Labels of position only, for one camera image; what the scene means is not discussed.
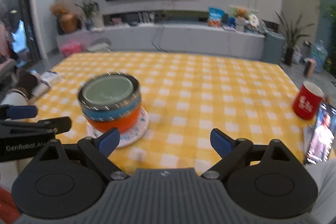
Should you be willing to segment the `person left hand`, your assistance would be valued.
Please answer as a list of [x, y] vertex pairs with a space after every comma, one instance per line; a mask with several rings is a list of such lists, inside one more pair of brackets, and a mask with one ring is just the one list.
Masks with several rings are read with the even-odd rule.
[[27, 98], [31, 97], [31, 94], [40, 82], [40, 75], [38, 73], [29, 72], [23, 68], [17, 70], [18, 82], [15, 88], [22, 92]]

